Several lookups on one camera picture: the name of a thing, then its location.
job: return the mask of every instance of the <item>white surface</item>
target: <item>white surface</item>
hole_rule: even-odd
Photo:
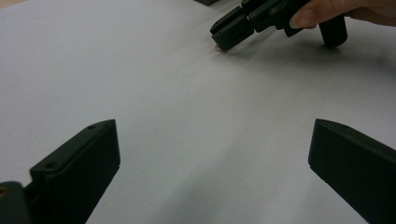
[[[0,182],[118,123],[121,168],[88,223],[361,224],[307,163],[316,118],[396,147],[396,28],[347,20],[254,35],[210,26],[240,1],[31,0],[0,10]]]

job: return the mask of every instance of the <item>hand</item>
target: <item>hand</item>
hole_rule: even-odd
[[[314,28],[338,15],[396,26],[396,0],[310,0],[290,20],[292,28]]]

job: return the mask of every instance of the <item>black plastic object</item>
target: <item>black plastic object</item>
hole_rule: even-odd
[[[396,223],[396,151],[346,125],[317,119],[311,169],[367,222]]]
[[[256,32],[270,26],[284,30],[288,37],[303,29],[292,29],[291,17],[309,0],[243,0],[210,29],[218,47],[228,50]],[[328,48],[335,48],[347,40],[344,16],[338,16],[319,25],[323,41]]]
[[[119,167],[116,121],[93,124],[35,165],[25,189],[0,184],[0,223],[85,223]]]

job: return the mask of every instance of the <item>fingernail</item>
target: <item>fingernail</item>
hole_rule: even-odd
[[[316,25],[314,10],[308,8],[297,12],[290,20],[293,29]]]

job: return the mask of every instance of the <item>finger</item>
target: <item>finger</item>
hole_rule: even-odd
[[[367,6],[368,0],[311,0],[291,18],[292,28],[309,27],[332,19],[358,7]]]
[[[348,13],[348,16],[355,20],[369,21],[374,24],[396,26],[396,18],[387,17],[387,16],[377,14],[377,13],[373,12],[372,10],[365,8],[365,7],[360,7],[360,8],[351,10]]]

